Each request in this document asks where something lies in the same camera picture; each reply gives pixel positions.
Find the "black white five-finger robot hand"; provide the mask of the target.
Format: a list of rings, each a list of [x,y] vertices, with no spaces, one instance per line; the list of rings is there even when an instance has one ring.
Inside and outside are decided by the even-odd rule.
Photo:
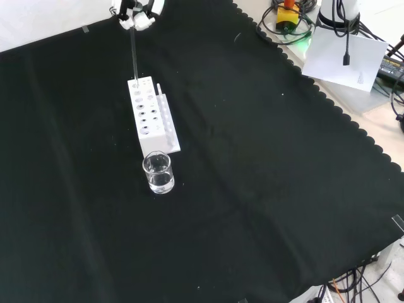
[[[125,30],[143,31],[160,16],[165,0],[113,0],[109,11]]]

